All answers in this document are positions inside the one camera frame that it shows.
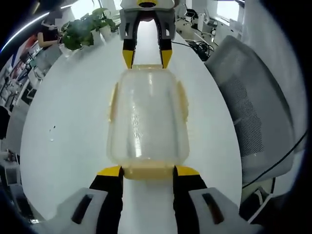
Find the black cable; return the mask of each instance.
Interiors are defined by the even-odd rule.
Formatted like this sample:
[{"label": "black cable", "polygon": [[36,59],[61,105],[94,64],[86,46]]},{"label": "black cable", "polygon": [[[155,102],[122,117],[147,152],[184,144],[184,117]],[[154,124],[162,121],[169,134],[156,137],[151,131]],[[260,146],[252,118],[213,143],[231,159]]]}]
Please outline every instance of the black cable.
[{"label": "black cable", "polygon": [[190,41],[190,42],[188,42],[189,45],[182,44],[182,43],[175,42],[175,41],[172,41],[172,43],[191,47],[195,51],[195,53],[197,53],[197,55],[200,57],[200,59],[202,61],[207,61],[207,59],[209,59],[209,57],[210,57],[210,50],[211,50],[210,46],[211,45],[209,45],[208,43],[206,43],[203,40],[201,40],[201,41]]},{"label": "black cable", "polygon": [[191,48],[191,46],[186,45],[186,44],[183,44],[183,43],[179,43],[179,42],[175,42],[175,41],[172,41],[172,43],[174,43],[174,44],[179,44],[179,45],[185,45],[185,46],[187,46],[187,47],[190,47],[190,48]]},{"label": "black cable", "polygon": [[285,158],[288,157],[288,155],[291,154],[291,152],[300,144],[300,142],[303,140],[303,138],[306,136],[308,130],[306,130],[306,132],[303,134],[303,136],[300,138],[300,140],[291,148],[291,150],[288,151],[288,153],[283,156],[276,164],[274,164],[272,167],[270,167],[269,169],[265,170],[262,174],[260,174],[256,179],[254,179],[252,182],[246,184],[243,186],[243,189],[246,188],[247,186],[255,183],[259,178],[261,178],[263,175],[265,175],[267,172],[269,172],[270,170],[272,170],[274,167],[276,167],[278,164],[280,164],[282,161],[285,160]]},{"label": "black cable", "polygon": [[271,186],[271,192],[270,192],[271,194],[274,193],[275,181],[276,181],[276,177],[274,177],[272,180],[272,186]]},{"label": "black cable", "polygon": [[213,48],[212,45],[208,45],[208,46],[209,46],[210,50],[212,50],[213,52],[215,51],[215,49]]}]

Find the leaves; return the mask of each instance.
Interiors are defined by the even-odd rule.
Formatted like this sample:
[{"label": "leaves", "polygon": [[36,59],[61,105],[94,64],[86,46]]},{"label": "leaves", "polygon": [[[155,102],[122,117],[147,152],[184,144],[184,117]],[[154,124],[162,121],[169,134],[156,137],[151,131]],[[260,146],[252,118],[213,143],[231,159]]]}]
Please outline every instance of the leaves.
[{"label": "leaves", "polygon": [[106,8],[98,8],[91,15],[86,14],[80,19],[68,22],[61,28],[63,37],[62,41],[66,48],[70,50],[80,49],[82,45],[94,45],[94,39],[91,31],[99,31],[109,25],[115,28],[115,23],[106,18],[104,11]]}]

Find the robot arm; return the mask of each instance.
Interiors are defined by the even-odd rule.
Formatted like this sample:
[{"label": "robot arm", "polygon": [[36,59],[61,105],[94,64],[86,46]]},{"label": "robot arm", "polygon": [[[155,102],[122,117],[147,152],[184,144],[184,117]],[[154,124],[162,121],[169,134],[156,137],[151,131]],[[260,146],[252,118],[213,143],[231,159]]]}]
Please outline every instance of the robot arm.
[{"label": "robot arm", "polygon": [[175,38],[175,11],[172,0],[123,1],[120,10],[120,35],[123,42],[123,57],[128,69],[132,68],[137,45],[137,29],[140,21],[155,20],[158,44],[163,68],[167,68],[172,55],[171,40]]},{"label": "robot arm", "polygon": [[[120,166],[102,170],[89,189],[80,189],[53,219],[37,225],[52,234],[117,234],[123,175]],[[255,234],[261,229],[242,219],[238,207],[216,188],[207,188],[192,168],[174,167],[173,191],[178,234]]]}]

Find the white table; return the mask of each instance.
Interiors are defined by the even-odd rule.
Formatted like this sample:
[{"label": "white table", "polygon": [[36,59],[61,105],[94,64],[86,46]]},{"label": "white table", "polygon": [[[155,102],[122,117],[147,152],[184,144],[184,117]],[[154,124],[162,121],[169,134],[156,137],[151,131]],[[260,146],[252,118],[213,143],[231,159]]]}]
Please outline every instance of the white table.
[{"label": "white table", "polygon": [[[185,43],[179,35],[175,40]],[[156,40],[139,42],[135,63],[160,61],[158,47],[145,53],[148,57],[141,53],[151,50],[149,43]],[[98,171],[113,166],[106,156],[108,105],[126,69],[121,51],[122,41],[115,38],[95,50],[60,57],[30,106],[22,136],[21,178],[27,198],[46,219],[79,188],[89,187]],[[239,147],[216,83],[199,57],[183,45],[173,44],[169,69],[182,81],[189,101],[190,155],[184,164],[239,206]],[[172,203],[171,181],[124,179],[118,232],[176,233]]]}]

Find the clear plastic box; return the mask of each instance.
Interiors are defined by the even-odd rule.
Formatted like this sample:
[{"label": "clear plastic box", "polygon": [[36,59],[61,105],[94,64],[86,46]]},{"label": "clear plastic box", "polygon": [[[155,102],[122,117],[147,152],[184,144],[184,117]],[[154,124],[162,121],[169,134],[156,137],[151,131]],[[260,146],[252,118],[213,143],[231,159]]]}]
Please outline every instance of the clear plastic box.
[{"label": "clear plastic box", "polygon": [[159,66],[125,71],[112,101],[107,155],[125,177],[172,176],[189,155],[187,99],[175,76]]}]

